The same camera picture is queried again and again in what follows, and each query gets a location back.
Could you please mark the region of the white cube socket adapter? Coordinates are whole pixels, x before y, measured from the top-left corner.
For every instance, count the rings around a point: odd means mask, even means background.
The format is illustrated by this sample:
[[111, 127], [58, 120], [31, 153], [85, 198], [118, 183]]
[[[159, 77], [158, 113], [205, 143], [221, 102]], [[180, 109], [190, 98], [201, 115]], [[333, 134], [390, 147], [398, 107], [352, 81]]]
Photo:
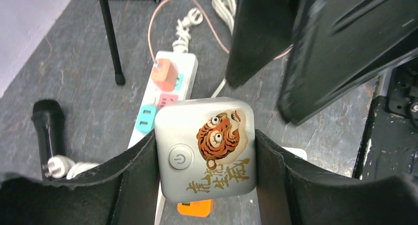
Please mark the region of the white cube socket adapter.
[[179, 100], [156, 114], [160, 185], [170, 202], [238, 196], [256, 187], [255, 119], [231, 97]]

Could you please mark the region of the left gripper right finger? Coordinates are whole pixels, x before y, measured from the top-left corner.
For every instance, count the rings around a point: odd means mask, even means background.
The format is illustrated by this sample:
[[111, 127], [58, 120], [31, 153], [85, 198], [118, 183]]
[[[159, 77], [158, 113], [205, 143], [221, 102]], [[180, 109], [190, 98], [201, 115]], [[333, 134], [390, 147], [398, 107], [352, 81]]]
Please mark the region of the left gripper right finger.
[[256, 192], [264, 225], [415, 225], [418, 179], [366, 181], [318, 167], [255, 131]]

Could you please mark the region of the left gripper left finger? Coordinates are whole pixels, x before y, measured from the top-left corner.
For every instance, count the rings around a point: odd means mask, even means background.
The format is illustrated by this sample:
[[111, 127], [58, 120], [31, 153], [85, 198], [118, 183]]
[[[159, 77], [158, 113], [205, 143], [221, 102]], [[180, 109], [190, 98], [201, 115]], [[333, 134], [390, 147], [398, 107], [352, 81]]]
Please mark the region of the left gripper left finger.
[[3, 225], [152, 225], [159, 190], [156, 136], [75, 178], [0, 175]]

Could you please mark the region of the salmon pink usb charger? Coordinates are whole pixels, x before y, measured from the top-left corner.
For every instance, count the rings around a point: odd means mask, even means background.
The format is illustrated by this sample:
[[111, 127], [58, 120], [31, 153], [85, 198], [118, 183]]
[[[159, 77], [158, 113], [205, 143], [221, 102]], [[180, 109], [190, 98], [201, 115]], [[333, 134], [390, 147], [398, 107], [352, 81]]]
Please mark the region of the salmon pink usb charger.
[[157, 59], [151, 72], [151, 80], [153, 83], [164, 92], [172, 92], [175, 88], [178, 70], [174, 67], [169, 59]]

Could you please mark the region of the teal usb charger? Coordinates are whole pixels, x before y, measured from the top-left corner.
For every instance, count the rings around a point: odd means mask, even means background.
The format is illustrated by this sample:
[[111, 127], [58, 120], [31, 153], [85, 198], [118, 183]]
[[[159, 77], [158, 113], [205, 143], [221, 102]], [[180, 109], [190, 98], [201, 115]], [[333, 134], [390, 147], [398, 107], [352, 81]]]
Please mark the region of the teal usb charger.
[[154, 105], [142, 105], [135, 124], [135, 129], [140, 132], [148, 133], [154, 129], [154, 120], [157, 108]]

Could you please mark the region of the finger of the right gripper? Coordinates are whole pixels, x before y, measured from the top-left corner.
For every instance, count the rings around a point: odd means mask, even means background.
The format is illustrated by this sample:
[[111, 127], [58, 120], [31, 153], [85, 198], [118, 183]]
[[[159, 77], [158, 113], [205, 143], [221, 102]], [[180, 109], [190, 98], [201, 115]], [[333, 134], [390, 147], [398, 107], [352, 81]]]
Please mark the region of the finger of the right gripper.
[[418, 0], [300, 0], [278, 111], [296, 126], [418, 57]]
[[237, 0], [225, 79], [232, 88], [252, 76], [292, 44], [300, 0]]

